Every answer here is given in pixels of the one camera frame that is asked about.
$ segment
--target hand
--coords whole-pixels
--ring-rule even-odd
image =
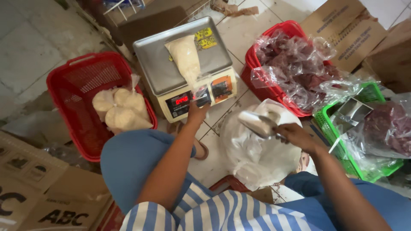
[[[198,126],[200,128],[200,125],[203,123],[204,119],[206,118],[206,113],[210,109],[211,104],[205,104],[202,108],[197,107],[195,101],[190,102],[190,108],[188,110],[188,118],[187,118],[187,124],[193,125],[193,126]]]
[[[296,123],[280,125],[275,129],[275,132],[283,135],[288,142],[300,147],[308,154],[314,154],[316,151],[317,144],[314,139]]]

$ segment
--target blue pants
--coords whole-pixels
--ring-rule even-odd
[[[104,145],[101,155],[103,178],[123,213],[128,213],[135,205],[146,178],[173,141],[172,135],[145,129],[120,133]],[[193,147],[191,157],[194,157],[195,153],[196,149]],[[192,182],[210,196],[214,196],[209,189],[187,173],[175,206]],[[362,180],[352,179],[352,182],[394,231],[406,230],[406,227],[409,227],[411,202],[408,198]],[[285,185],[305,198],[281,203],[279,206],[304,213],[308,222],[322,230],[342,230],[317,176],[300,172],[287,176]]]

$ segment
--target person's left hand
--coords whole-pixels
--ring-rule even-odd
[[[190,109],[188,110],[187,124],[198,126],[203,123],[206,118],[206,113],[210,109],[211,104],[207,103],[202,108],[197,107],[195,101],[190,102]]]

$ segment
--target person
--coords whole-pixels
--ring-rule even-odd
[[[407,198],[349,179],[338,161],[297,124],[275,131],[286,137],[282,142],[302,148],[314,161],[318,177],[302,171],[284,181],[304,199],[271,205],[231,190],[214,195],[187,173],[190,157],[201,159],[207,153],[194,135],[209,107],[191,103],[187,123],[176,137],[145,129],[107,141],[101,169],[126,214],[121,230],[409,230]]]

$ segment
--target red digital readout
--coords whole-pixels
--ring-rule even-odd
[[[187,101],[188,101],[188,96],[176,100],[176,101],[175,101],[175,104],[178,105],[178,104],[181,104],[182,102],[187,102]]]

